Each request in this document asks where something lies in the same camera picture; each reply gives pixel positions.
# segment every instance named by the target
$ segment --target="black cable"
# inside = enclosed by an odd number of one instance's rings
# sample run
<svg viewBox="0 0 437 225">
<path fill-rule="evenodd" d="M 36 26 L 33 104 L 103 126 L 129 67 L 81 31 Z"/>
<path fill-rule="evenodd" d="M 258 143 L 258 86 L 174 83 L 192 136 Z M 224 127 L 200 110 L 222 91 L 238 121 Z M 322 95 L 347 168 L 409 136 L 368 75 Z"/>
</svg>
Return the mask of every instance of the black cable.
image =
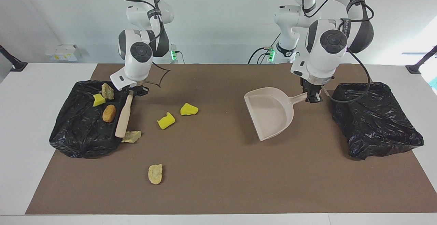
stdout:
<svg viewBox="0 0 437 225">
<path fill-rule="evenodd" d="M 261 54 L 259 57 L 258 57 L 258 60 L 256 61 L 256 64 L 259 64 L 259 59 L 263 56 L 263 60 L 264 60 L 264 58 L 267 56 L 267 55 L 269 55 L 268 53 L 265 53 L 265 54 Z"/>
<path fill-rule="evenodd" d="M 355 22 L 366 22 L 366 21 L 370 21 L 374 16 L 375 16 L 375 12 L 373 11 L 372 8 L 370 8 L 370 6 L 368 6 L 367 4 L 364 4 L 364 6 L 370 10 L 370 12 L 372 13 L 372 16 L 370 18 L 367 19 L 359 19 L 359 20 L 351 20 L 351 22 L 355 23 Z"/>
<path fill-rule="evenodd" d="M 320 9 L 322 9 L 322 7 L 328 2 L 329 0 L 326 0 L 317 10 L 316 10 L 316 12 L 314 12 L 311 16 L 308 16 L 307 14 L 306 14 L 306 12 L 305 12 L 305 7 L 304 7 L 304 0 L 302 0 L 302 10 L 303 10 L 303 14 L 305 15 L 305 17 L 307 17 L 307 18 L 311 18 L 311 17 L 314 17 L 314 15 L 316 15 L 317 14 L 317 12 L 319 12 L 320 11 Z"/>
<path fill-rule="evenodd" d="M 181 51 L 175 51 L 174 53 L 175 53 L 175 54 L 180 53 L 180 54 L 182 55 L 182 61 L 185 63 L 185 60 L 184 60 L 184 54 L 183 54 Z"/>
<path fill-rule="evenodd" d="M 181 52 L 181 55 L 182 55 L 182 62 L 184 62 L 185 63 L 185 60 L 184 60 L 184 54 Z"/>
<path fill-rule="evenodd" d="M 143 0 L 125 0 L 125 1 L 130 1 L 130 2 L 142 2 L 142 3 L 146 3 L 149 6 L 153 7 L 153 9 L 157 9 L 156 6 L 154 6 L 152 3 L 147 2 L 147 1 L 143 1 Z M 161 19 L 159 19 L 159 27 L 161 28 L 161 30 L 159 31 L 159 34 L 153 38 L 152 40 L 150 40 L 149 44 L 152 43 L 153 41 L 155 41 L 156 39 L 158 39 L 158 37 L 160 37 L 162 35 L 162 33 L 164 32 L 164 23 L 161 21 Z"/>
<path fill-rule="evenodd" d="M 151 7 L 153 7 L 153 9 L 156 9 L 156 7 L 152 3 L 147 2 L 147 1 L 142 1 L 142 0 L 125 0 L 125 1 L 146 3 L 146 4 L 149 4 Z"/>
<path fill-rule="evenodd" d="M 276 37 L 276 39 L 273 41 L 273 43 L 270 45 L 270 47 L 272 47 L 273 46 L 273 44 L 278 40 L 278 38 L 279 38 L 279 36 L 281 35 L 281 33 L 279 33 L 279 35 Z M 262 64 L 263 62 L 264 62 L 264 58 L 265 58 L 266 56 L 264 56 L 263 57 L 263 59 L 261 60 L 261 63 L 260 64 Z"/>
<path fill-rule="evenodd" d="M 304 6 L 304 4 L 305 4 L 305 0 L 302 0 L 302 11 L 303 11 L 303 14 L 305 15 L 305 17 L 307 17 L 307 18 L 311 18 L 311 17 L 313 17 L 314 15 L 316 15 L 317 14 L 317 12 L 319 12 L 320 11 L 320 9 L 322 9 L 322 7 L 328 2 L 329 0 L 326 0 L 317 10 L 316 10 L 316 12 L 314 12 L 311 16 L 308 16 L 307 14 L 306 14 L 306 12 L 305 12 L 305 6 Z M 356 20 L 351 20 L 351 22 L 353 22 L 353 23 L 356 23 L 356 22 L 366 22 L 366 21 L 370 21 L 374 16 L 375 16 L 375 12 L 373 11 L 373 9 L 370 7 L 370 6 L 368 6 L 367 4 L 365 4 L 364 3 L 364 6 L 365 6 L 365 8 L 367 8 L 367 9 L 369 9 L 370 10 L 370 12 L 372 13 L 372 16 L 370 17 L 370 18 L 367 18 L 367 19 L 356 19 Z"/>
<path fill-rule="evenodd" d="M 263 50 L 263 49 L 264 49 L 263 47 L 256 49 L 255 52 L 253 52 L 253 54 L 250 56 L 249 61 L 247 62 L 247 64 L 250 64 L 250 61 L 252 60 L 253 56 L 254 56 L 258 51 L 261 51 L 261 50 Z"/>
<path fill-rule="evenodd" d="M 361 62 L 361 60 L 351 51 L 351 50 L 349 50 L 349 48 L 346 48 L 346 51 L 348 52 L 348 53 L 350 53 L 351 55 L 352 55 L 352 57 L 354 57 L 355 59 L 356 59 L 356 61 L 358 61 L 359 62 L 359 64 L 361 65 L 361 67 L 364 69 L 364 71 L 366 72 L 366 76 L 367 76 L 367 87 L 366 87 L 366 90 L 364 91 L 364 93 L 362 93 L 360 96 L 358 96 L 358 97 L 356 97 L 356 98 L 354 98 L 354 99 L 351 99 L 351 100 L 346 100 L 346 101 L 343 101 L 343 100 L 336 100 L 336 99 L 333 99 L 330 95 L 329 95 L 329 93 L 328 93 L 328 91 L 326 91 L 326 88 L 325 88 L 325 86 L 322 86 L 322 89 L 323 89 L 323 91 L 326 93 L 326 95 L 329 97 L 329 99 L 331 99 L 332 101 L 334 101 L 334 102 L 337 102 L 337 103 L 343 103 L 343 104 L 345 104 L 345 103 L 352 103 L 352 102 L 355 102 L 355 101 L 357 101 L 357 100 L 359 100 L 359 99 L 361 99 L 361 98 L 363 98 L 368 92 L 369 92 L 369 90 L 370 90 L 370 84 L 371 84 L 371 81 L 370 81 L 370 75 L 369 75 L 369 72 L 367 71 L 367 69 L 366 69 L 366 67 L 364 66 L 364 64 Z"/>
<path fill-rule="evenodd" d="M 158 37 L 160 37 L 162 35 L 162 33 L 164 33 L 164 23 L 161 21 L 161 19 L 159 20 L 159 27 L 161 28 L 161 30 L 159 31 L 159 34 L 155 38 L 150 40 L 149 44 L 154 42 L 156 39 L 158 39 Z"/>
<path fill-rule="evenodd" d="M 344 25 L 344 22 L 340 23 L 339 26 L 338 26 L 338 30 L 341 31 L 341 27 L 342 27 L 343 25 Z"/>
<path fill-rule="evenodd" d="M 146 83 L 149 83 L 149 84 L 156 85 L 156 86 L 158 86 L 159 88 L 161 88 L 161 82 L 163 81 L 165 75 L 166 75 L 167 73 L 169 73 L 171 70 L 169 70 L 169 69 L 165 69 L 165 68 L 162 68 L 161 66 L 155 64 L 155 62 L 152 62 L 152 63 L 153 63 L 156 67 L 158 67 L 159 69 L 161 69 L 161 70 L 163 70 L 163 71 L 166 71 L 166 72 L 165 72 L 164 75 L 161 77 L 161 80 L 159 81 L 159 84 L 154 83 L 154 82 L 149 82 L 149 81 L 145 81 L 145 82 L 146 82 Z"/>
</svg>

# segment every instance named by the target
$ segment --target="beige dustpan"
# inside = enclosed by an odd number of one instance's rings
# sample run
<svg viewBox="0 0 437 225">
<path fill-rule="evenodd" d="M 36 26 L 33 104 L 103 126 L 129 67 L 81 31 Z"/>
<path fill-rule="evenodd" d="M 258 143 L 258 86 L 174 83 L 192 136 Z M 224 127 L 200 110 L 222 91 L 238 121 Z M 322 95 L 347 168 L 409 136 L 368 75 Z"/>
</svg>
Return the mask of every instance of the beige dustpan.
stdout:
<svg viewBox="0 0 437 225">
<path fill-rule="evenodd" d="M 248 92 L 244 100 L 260 141 L 282 133 L 293 120 L 293 105 L 304 101 L 306 93 L 293 98 L 277 88 L 260 88 Z"/>
</svg>

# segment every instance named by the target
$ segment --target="table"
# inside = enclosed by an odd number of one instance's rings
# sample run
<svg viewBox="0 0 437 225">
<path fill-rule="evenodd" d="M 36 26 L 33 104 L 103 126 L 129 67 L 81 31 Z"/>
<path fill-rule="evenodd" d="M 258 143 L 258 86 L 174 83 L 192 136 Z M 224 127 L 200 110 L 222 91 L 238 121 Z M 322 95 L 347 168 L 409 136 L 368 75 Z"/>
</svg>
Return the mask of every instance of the table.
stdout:
<svg viewBox="0 0 437 225">
<path fill-rule="evenodd" d="M 136 223 L 173 224 L 434 224 L 437 214 L 267 214 L 267 215 L 178 215 L 178 216 L 21 216 L 33 196 L 53 155 L 47 144 L 57 113 L 71 87 L 77 81 L 90 78 L 95 64 L 30 64 L 21 73 L 11 73 L 0 85 L 0 107 L 3 150 L 0 152 L 0 223 Z M 434 186 L 437 186 L 437 122 L 433 105 L 437 97 L 426 82 L 409 74 L 404 67 L 368 65 L 372 79 L 388 84 L 406 116 L 424 136 L 425 146 L 415 149 L 422 168 Z M 27 131 L 15 134 L 19 128 Z M 33 145 L 24 142 L 35 142 Z M 17 161 L 17 156 L 25 161 Z"/>
</svg>

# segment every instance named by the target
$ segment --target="white box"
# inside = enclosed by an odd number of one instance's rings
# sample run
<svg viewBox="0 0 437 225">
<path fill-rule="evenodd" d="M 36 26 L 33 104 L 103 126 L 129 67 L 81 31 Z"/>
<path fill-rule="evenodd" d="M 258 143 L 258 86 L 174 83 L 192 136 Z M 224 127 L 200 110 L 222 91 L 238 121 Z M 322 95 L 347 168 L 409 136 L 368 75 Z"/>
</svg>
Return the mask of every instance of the white box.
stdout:
<svg viewBox="0 0 437 225">
<path fill-rule="evenodd" d="M 55 58 L 55 52 L 56 52 L 56 48 L 48 48 L 47 51 L 45 51 L 45 55 L 51 61 L 58 61 L 59 59 Z"/>
<path fill-rule="evenodd" d="M 65 56 L 65 52 L 67 49 L 57 49 L 55 52 L 55 59 L 60 61 L 67 61 L 67 57 Z"/>
<path fill-rule="evenodd" d="M 81 53 L 77 48 L 66 49 L 64 55 L 67 57 L 68 61 L 78 61 L 79 58 L 81 58 Z"/>
</svg>

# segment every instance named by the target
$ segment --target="black clamp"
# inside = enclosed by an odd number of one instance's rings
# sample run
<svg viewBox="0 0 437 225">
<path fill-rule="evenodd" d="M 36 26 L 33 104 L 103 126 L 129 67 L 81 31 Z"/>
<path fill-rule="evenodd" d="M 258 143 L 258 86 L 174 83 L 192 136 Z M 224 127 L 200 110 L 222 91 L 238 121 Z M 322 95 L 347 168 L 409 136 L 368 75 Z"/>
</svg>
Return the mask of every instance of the black clamp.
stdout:
<svg viewBox="0 0 437 225">
<path fill-rule="evenodd" d="M 349 38 L 349 34 L 351 34 L 351 24 L 352 21 L 350 18 L 340 18 L 343 23 L 341 24 L 343 26 L 343 33 L 346 35 L 347 38 Z"/>
<path fill-rule="evenodd" d="M 365 4 L 365 3 L 366 3 L 366 0 L 351 0 L 351 1 L 349 2 L 349 4 L 347 5 L 347 7 L 346 7 L 346 12 L 349 12 L 349 9 L 351 9 L 351 7 L 352 7 L 353 5 L 358 6 L 358 5 L 360 5 L 361 3 Z"/>
<path fill-rule="evenodd" d="M 144 86 L 135 86 L 135 87 L 132 87 L 132 88 L 130 88 L 129 86 L 126 86 L 126 87 L 122 88 L 122 90 L 126 94 L 129 94 L 130 91 L 133 91 L 134 92 L 133 93 L 134 97 L 135 96 L 138 96 L 138 97 L 145 96 L 146 94 L 149 93 L 149 88 L 144 87 Z"/>
<path fill-rule="evenodd" d="M 301 78 L 301 86 L 303 93 L 307 93 L 305 102 L 314 104 L 323 101 L 322 96 L 320 96 L 320 90 L 322 89 L 321 86 L 313 85 L 303 78 Z"/>
<path fill-rule="evenodd" d="M 162 15 L 161 10 L 153 9 L 147 12 L 147 17 L 151 19 L 153 16 Z"/>
<path fill-rule="evenodd" d="M 309 13 L 310 11 L 312 11 L 312 10 L 315 9 L 315 6 L 316 6 L 316 3 L 314 3 L 314 5 L 312 5 L 312 7 L 308 8 L 308 9 L 303 9 L 303 11 L 304 11 L 305 13 Z"/>
</svg>

